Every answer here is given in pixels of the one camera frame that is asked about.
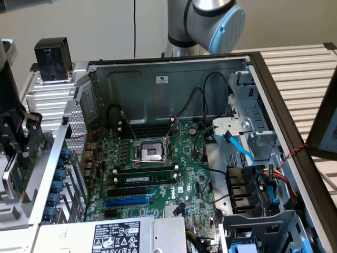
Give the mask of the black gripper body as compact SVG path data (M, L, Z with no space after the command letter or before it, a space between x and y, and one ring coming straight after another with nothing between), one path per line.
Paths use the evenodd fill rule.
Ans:
M11 66L5 62L1 70L1 114L15 113L24 116L24 109L14 80Z

